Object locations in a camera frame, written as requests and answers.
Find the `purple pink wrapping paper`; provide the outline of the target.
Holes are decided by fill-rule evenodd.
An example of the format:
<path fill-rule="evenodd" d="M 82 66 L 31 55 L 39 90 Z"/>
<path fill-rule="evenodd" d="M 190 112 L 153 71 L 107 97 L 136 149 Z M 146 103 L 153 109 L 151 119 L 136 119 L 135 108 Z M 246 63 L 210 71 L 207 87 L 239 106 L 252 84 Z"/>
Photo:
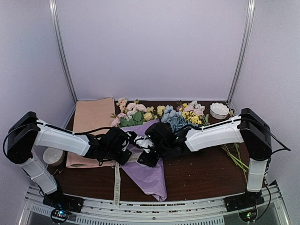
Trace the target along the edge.
<path fill-rule="evenodd" d="M 142 125 L 121 127 L 121 129 L 125 132 L 134 131 L 137 135 L 145 136 L 145 131 L 151 125 L 158 122 L 159 119 L 150 120 Z M 137 155 L 138 152 L 140 152 L 140 150 L 133 145 L 129 146 L 129 149 L 133 151 L 133 155 Z M 167 199 L 164 164 L 162 159 L 159 159 L 155 167 L 148 167 L 139 164 L 136 161 L 127 162 L 120 167 L 146 195 L 152 195 L 158 202 L 163 202 Z"/>

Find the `yellow rose stem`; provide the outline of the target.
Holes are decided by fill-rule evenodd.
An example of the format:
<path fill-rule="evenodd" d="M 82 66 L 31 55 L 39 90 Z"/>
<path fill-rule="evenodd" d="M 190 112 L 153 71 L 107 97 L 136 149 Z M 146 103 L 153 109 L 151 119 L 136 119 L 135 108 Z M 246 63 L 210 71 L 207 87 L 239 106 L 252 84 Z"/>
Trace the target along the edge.
<path fill-rule="evenodd" d="M 164 115 L 164 111 L 166 106 L 159 105 L 156 108 L 151 106 L 146 108 L 146 113 L 143 115 L 143 119 L 145 122 L 150 120 L 161 119 Z"/>

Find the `beige ribbon strip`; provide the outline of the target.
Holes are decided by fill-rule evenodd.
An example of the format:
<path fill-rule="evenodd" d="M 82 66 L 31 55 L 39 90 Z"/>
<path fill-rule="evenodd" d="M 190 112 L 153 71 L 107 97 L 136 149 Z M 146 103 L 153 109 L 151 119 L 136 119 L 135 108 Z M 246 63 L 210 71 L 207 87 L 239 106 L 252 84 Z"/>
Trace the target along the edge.
<path fill-rule="evenodd" d="M 120 185 L 121 185 L 121 177 L 120 177 L 120 166 L 119 163 L 116 162 L 114 166 L 115 173 L 115 181 L 114 181 L 114 196 L 113 196 L 113 204 L 115 207 L 120 207 Z"/>

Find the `pink rose stem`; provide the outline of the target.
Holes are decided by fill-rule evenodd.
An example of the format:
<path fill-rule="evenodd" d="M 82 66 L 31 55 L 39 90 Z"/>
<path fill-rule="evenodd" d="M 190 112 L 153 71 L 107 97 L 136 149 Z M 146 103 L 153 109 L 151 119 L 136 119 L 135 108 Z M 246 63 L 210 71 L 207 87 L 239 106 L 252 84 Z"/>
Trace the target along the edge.
<path fill-rule="evenodd" d="M 112 114 L 111 127 L 131 127 L 146 123 L 144 115 L 147 113 L 146 106 L 138 100 L 129 103 L 125 98 L 119 98 L 116 105 L 120 109 L 119 114 Z"/>

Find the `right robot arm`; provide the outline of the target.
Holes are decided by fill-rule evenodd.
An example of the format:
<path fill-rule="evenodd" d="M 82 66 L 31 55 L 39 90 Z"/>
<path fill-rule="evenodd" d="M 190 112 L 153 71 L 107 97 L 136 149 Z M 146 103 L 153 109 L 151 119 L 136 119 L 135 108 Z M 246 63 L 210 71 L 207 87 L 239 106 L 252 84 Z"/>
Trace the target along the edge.
<path fill-rule="evenodd" d="M 235 161 L 239 160 L 239 146 L 246 147 L 249 156 L 246 193 L 240 197 L 240 203 L 250 207 L 258 200 L 258 192 L 269 158 L 272 154 L 269 125 L 250 108 L 244 108 L 238 116 L 208 126 L 187 124 L 172 129 L 170 123 L 157 122 L 137 135 L 132 143 L 143 149 L 138 158 L 140 164 L 155 167 L 160 158 L 179 157 L 214 146 L 226 146 L 234 149 Z"/>

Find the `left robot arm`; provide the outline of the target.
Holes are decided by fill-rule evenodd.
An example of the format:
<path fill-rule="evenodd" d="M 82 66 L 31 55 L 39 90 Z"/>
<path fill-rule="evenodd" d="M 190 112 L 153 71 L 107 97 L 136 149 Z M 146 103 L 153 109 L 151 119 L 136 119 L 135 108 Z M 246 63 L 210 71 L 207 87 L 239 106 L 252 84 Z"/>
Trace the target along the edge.
<path fill-rule="evenodd" d="M 45 198 L 57 208 L 63 208 L 68 202 L 67 197 L 59 182 L 46 169 L 44 155 L 49 151 L 51 156 L 58 154 L 61 159 L 66 151 L 98 162 L 107 159 L 124 165 L 132 154 L 128 145 L 133 144 L 137 134 L 118 127 L 104 129 L 107 132 L 101 135 L 93 135 L 93 131 L 75 133 L 48 124 L 29 111 L 10 128 L 3 142 L 3 151 L 38 185 Z"/>

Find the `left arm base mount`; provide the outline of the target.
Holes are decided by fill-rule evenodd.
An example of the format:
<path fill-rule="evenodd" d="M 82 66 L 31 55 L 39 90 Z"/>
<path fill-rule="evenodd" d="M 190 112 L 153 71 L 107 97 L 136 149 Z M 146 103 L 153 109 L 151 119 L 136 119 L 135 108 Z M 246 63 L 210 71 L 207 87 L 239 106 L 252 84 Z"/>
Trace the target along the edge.
<path fill-rule="evenodd" d="M 62 199 L 53 200 L 45 195 L 43 204 L 53 207 L 50 213 L 50 219 L 55 224 L 66 222 L 72 213 L 80 213 L 84 200 L 80 197 L 64 195 Z"/>

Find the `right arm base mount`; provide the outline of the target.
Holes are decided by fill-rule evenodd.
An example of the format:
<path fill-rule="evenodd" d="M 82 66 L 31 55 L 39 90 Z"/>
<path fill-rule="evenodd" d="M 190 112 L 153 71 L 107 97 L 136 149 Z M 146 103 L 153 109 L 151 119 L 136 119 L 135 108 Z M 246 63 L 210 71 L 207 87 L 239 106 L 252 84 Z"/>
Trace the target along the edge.
<path fill-rule="evenodd" d="M 243 193 L 224 199 L 227 212 L 237 211 L 243 222 L 251 223 L 258 217 L 257 206 L 264 203 L 264 198 L 258 193 Z"/>

